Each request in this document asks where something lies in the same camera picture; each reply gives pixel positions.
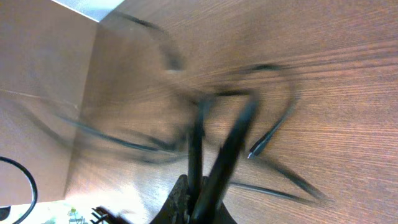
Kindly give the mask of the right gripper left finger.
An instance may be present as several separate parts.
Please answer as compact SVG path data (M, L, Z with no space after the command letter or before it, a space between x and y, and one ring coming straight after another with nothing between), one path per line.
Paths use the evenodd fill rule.
M159 213L150 224L186 224L188 221L187 175L181 175L169 193Z

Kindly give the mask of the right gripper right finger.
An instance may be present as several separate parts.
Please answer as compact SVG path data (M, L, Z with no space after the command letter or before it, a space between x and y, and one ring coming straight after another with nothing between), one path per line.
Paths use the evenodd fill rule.
M224 203L221 204L220 209L214 215L214 219L205 219L205 224L237 224L229 211L225 207Z

